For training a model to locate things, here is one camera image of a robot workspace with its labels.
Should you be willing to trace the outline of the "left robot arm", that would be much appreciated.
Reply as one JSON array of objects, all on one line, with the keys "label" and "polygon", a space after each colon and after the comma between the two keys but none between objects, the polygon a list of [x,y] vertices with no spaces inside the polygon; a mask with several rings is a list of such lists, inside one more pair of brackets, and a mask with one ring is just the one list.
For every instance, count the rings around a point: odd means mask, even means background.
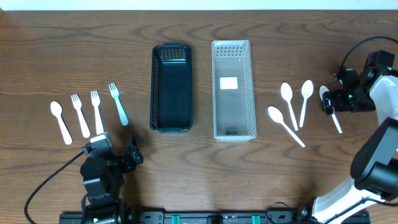
[{"label": "left robot arm", "polygon": [[124,154],[115,156],[113,142],[107,132],[90,139],[83,147],[88,157],[80,169],[83,185],[87,191],[85,198],[89,205],[82,203],[81,222],[94,223],[131,223],[138,218],[131,207],[122,203],[119,196],[124,184],[124,174],[132,172],[144,162],[135,138],[126,145]]}]

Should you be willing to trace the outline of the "white plastic spoon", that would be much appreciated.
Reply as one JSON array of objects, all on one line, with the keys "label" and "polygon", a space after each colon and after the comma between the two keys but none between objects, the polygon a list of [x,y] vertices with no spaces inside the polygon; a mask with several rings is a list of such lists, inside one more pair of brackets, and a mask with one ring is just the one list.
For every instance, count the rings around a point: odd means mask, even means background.
[{"label": "white plastic spoon", "polygon": [[293,97],[293,91],[292,91],[292,88],[290,87],[290,85],[288,83],[284,82],[283,84],[281,84],[280,94],[281,94],[281,97],[288,104],[289,113],[290,113],[290,117],[291,117],[291,120],[292,120],[293,127],[294,127],[294,129],[296,131],[298,131],[299,127],[297,125],[297,120],[296,120],[296,117],[295,117],[295,114],[294,114],[294,110],[293,110],[293,107],[292,107],[292,104],[291,104],[291,100],[292,100],[292,97]]},{"label": "white plastic spoon", "polygon": [[311,80],[307,80],[304,82],[302,85],[301,89],[301,94],[303,96],[303,105],[302,105],[302,110],[300,114],[300,123],[299,126],[302,128],[304,121],[305,121],[305,112],[306,112],[306,107],[307,107],[307,100],[312,96],[313,94],[313,82]]},{"label": "white plastic spoon", "polygon": [[[326,86],[321,86],[320,87],[319,93],[320,93],[320,98],[321,98],[322,101],[323,101],[323,94],[324,94],[324,92],[327,92],[327,91],[329,91],[329,89]],[[334,124],[336,126],[336,129],[338,130],[338,132],[340,134],[342,134],[343,133],[342,128],[340,126],[340,123],[339,123],[334,111],[332,111],[331,117],[332,117],[333,122],[334,122]]]},{"label": "white plastic spoon", "polygon": [[283,117],[282,113],[280,112],[280,110],[278,110],[274,106],[269,106],[267,109],[267,112],[268,112],[271,120],[273,120],[276,123],[281,124],[299,145],[301,145],[302,147],[305,147],[305,144],[303,143],[303,141],[284,123],[284,117]]}]

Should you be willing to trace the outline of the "mint green fork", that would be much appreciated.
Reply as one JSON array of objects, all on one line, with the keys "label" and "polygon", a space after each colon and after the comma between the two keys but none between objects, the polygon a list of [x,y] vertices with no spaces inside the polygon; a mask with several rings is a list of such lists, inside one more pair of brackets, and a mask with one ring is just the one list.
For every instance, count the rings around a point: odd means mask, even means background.
[{"label": "mint green fork", "polygon": [[110,94],[115,100],[115,104],[116,104],[116,107],[118,110],[119,119],[121,121],[121,124],[123,126],[127,126],[129,124],[129,120],[128,120],[127,114],[122,106],[122,103],[119,99],[119,90],[115,83],[110,83],[108,86],[109,86]]}]

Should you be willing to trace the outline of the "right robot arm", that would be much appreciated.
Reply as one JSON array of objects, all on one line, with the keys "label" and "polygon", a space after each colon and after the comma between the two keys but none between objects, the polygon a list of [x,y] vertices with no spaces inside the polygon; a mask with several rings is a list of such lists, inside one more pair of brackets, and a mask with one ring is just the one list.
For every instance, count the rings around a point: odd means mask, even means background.
[{"label": "right robot arm", "polygon": [[397,70],[395,55],[371,52],[363,71],[342,68],[335,77],[339,90],[320,87],[323,110],[337,112],[376,111],[379,127],[356,153],[350,177],[326,195],[303,207],[296,219],[309,223],[369,223],[365,208],[374,204],[393,207],[397,198]]}]

